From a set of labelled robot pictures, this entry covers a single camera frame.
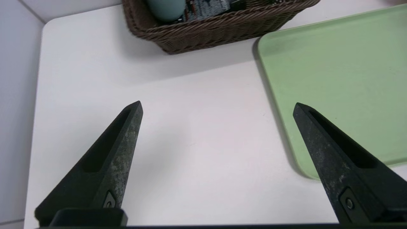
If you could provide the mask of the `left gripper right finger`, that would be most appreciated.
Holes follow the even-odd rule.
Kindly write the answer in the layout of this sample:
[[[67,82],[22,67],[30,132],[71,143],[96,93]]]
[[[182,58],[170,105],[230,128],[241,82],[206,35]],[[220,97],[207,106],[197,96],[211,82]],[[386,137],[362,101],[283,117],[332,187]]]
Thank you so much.
[[[341,224],[406,224],[406,180],[311,106],[293,117]]]

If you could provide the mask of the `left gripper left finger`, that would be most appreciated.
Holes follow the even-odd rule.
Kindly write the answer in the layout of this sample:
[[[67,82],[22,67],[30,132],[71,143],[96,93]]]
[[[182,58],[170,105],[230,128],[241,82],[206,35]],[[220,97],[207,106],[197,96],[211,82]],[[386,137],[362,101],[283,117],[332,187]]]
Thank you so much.
[[[126,106],[35,209],[39,226],[125,226],[121,209],[143,108]]]

